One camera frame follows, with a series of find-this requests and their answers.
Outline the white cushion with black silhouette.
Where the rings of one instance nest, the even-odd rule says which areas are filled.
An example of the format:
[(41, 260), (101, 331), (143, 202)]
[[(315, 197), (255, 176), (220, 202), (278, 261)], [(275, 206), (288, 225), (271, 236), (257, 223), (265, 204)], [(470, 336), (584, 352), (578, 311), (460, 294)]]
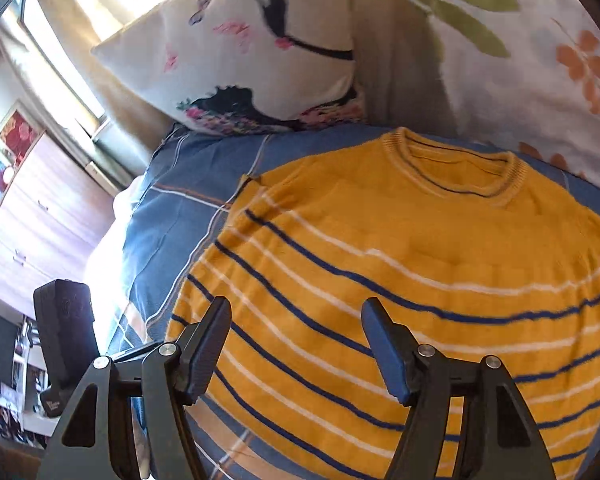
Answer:
[(166, 0), (92, 53), (194, 130), (318, 130), (365, 117), (350, 0)]

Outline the window with metal frame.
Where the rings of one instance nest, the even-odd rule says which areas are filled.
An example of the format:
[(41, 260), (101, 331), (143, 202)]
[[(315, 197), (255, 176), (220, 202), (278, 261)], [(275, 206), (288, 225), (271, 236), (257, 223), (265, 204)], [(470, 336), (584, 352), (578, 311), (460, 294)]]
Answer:
[(70, 61), (38, 0), (12, 0), (0, 18), (12, 42), (9, 55), (33, 97), (80, 143), (93, 141), (108, 117)]

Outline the yellow striped knit sweater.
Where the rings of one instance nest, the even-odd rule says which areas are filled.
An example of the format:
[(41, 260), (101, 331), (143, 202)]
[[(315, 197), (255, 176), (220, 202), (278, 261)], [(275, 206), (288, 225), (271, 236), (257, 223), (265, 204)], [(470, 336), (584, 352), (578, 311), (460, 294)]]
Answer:
[(406, 129), (254, 177), (190, 268), (166, 334), (215, 295), (232, 327), (209, 392), (327, 479), (378, 479), (407, 411), (363, 334), (370, 297), (450, 358), (499, 356), (555, 474), (600, 428), (600, 216), (516, 155)]

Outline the beige curtain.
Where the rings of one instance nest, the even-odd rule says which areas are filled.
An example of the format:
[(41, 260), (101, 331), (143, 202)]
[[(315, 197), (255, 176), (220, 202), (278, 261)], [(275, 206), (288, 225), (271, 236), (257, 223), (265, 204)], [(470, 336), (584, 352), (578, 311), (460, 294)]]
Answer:
[(163, 1), (38, 0), (61, 47), (112, 122), (97, 144), (133, 174), (148, 166), (172, 120), (118, 81), (92, 49)]

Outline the blue plaid bed sheet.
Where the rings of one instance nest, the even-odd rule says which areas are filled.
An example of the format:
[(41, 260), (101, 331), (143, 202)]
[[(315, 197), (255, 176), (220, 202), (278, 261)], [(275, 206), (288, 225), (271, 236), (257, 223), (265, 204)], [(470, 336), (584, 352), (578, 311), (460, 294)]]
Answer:
[[(173, 339), (166, 330), (181, 287), (193, 264), (218, 238), (248, 180), (288, 162), (353, 148), (388, 132), (345, 125), (314, 133), (217, 138), (175, 127), (152, 156), (133, 204), (122, 249), (126, 304), (110, 349)], [(476, 153), (504, 153), (463, 141), (423, 137)], [(600, 202), (593, 200), (591, 185), (550, 167), (526, 163), (600, 216)], [(204, 466), (214, 478), (324, 478), (288, 460), (227, 414), (212, 400), (209, 389), (190, 421)], [(600, 428), (576, 477), (599, 450)]]

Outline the white leaf print pillow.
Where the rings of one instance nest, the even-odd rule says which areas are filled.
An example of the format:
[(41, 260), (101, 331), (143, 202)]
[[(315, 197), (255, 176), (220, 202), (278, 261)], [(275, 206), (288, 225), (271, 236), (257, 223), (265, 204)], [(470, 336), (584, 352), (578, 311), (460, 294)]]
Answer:
[(579, 0), (350, 0), (370, 121), (600, 187), (600, 28)]

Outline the red floral wall picture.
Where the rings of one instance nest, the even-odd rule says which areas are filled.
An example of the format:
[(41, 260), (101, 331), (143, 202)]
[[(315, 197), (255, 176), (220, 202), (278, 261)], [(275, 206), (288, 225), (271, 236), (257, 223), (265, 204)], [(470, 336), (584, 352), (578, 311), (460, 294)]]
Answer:
[(43, 132), (40, 122), (17, 101), (1, 122), (0, 149), (12, 166), (19, 167)]

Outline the wooden wardrobe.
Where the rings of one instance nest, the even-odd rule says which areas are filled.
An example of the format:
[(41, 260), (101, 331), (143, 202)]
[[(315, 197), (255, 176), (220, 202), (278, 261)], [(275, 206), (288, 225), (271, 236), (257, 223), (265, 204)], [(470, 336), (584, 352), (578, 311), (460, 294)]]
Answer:
[(32, 318), (35, 289), (82, 281), (112, 222), (114, 198), (43, 134), (0, 203), (0, 300)]

